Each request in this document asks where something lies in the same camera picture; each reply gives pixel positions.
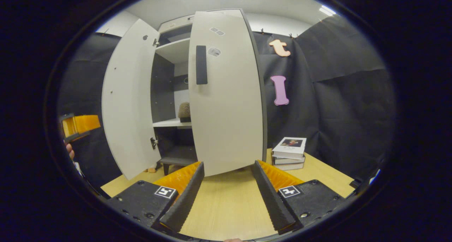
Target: pink letter i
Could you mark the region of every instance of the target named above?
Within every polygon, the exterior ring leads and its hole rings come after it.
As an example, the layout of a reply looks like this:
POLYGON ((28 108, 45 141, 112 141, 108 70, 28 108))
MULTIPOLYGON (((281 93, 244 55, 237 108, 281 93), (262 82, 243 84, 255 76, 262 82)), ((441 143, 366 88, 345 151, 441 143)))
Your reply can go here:
POLYGON ((289 103, 289 99, 286 97, 286 88, 284 86, 284 81, 286 81, 286 77, 284 76, 272 76, 270 79, 275 84, 275 92, 276 92, 276 100, 275 105, 287 105, 289 103))

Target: white cabinet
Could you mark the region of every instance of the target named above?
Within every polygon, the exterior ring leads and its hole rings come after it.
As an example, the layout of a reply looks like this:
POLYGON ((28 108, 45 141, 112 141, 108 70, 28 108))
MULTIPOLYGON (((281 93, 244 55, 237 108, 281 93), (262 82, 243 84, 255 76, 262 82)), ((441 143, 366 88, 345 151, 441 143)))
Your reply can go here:
POLYGON ((190 17, 174 20, 174 26, 164 23, 161 36, 138 20, 108 64, 103 126, 113 157, 128 179, 157 161, 187 165, 200 160, 205 175, 211 176, 265 158, 262 81, 241 10, 196 12, 190 17), (160 42, 157 48, 154 39, 160 42), (205 46, 205 52, 197 53, 197 46, 205 46), (197 58, 205 60, 203 72, 201 63, 197 70, 197 58), (197 84, 200 73, 207 77, 206 84, 197 84), (190 102, 187 123, 177 118, 184 99, 190 102), (156 136, 153 149, 150 138, 156 136))

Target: brown furry object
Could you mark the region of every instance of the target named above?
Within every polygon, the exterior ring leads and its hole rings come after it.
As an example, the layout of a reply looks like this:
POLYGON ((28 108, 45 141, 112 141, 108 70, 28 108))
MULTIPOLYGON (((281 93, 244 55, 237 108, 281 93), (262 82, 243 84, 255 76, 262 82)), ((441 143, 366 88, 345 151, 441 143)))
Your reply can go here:
POLYGON ((179 106, 179 113, 177 115, 179 118, 190 118, 190 103, 183 102, 179 106))

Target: ceiling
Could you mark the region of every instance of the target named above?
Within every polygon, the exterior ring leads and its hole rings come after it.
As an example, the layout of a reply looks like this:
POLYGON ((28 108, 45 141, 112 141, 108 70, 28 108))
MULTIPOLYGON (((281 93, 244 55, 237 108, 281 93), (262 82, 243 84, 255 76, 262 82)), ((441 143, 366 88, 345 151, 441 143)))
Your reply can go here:
POLYGON ((320 7, 314 0, 141 0, 126 10, 158 29, 160 23, 196 11, 225 8, 242 8, 245 13, 283 16, 314 25, 327 17, 319 11, 320 7))

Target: black curtain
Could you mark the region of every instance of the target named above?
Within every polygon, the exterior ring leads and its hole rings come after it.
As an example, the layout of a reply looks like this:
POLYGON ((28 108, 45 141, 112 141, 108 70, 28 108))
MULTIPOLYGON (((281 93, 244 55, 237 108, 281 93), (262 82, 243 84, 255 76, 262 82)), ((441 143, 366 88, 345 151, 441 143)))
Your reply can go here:
POLYGON ((389 72, 364 34, 338 15, 300 36, 254 33, 264 69, 268 147, 285 136, 306 137, 306 152, 364 179, 391 142, 396 115, 389 72), (289 57, 269 42, 285 42, 289 57), (270 77, 286 77, 289 104, 273 104, 270 77))
MULTIPOLYGON (((108 61, 121 38, 94 33, 75 52, 61 81, 58 115, 97 115, 102 125, 102 85, 108 61)), ((74 160, 89 183, 104 197, 100 187, 122 175, 108 147, 103 126, 71 143, 74 160)))

